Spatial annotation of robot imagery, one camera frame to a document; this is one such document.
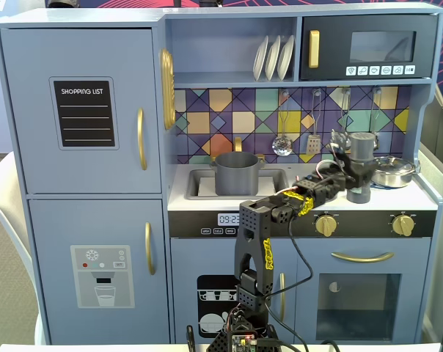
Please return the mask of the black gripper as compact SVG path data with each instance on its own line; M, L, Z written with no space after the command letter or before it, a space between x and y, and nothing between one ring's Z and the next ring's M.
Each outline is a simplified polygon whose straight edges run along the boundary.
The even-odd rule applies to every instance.
M344 191L352 188L361 188L368 185L377 169L376 160L352 161L347 152L351 149L351 138L347 131L335 131L332 129L329 141L329 149L335 161L331 161L325 167L325 188L328 192Z

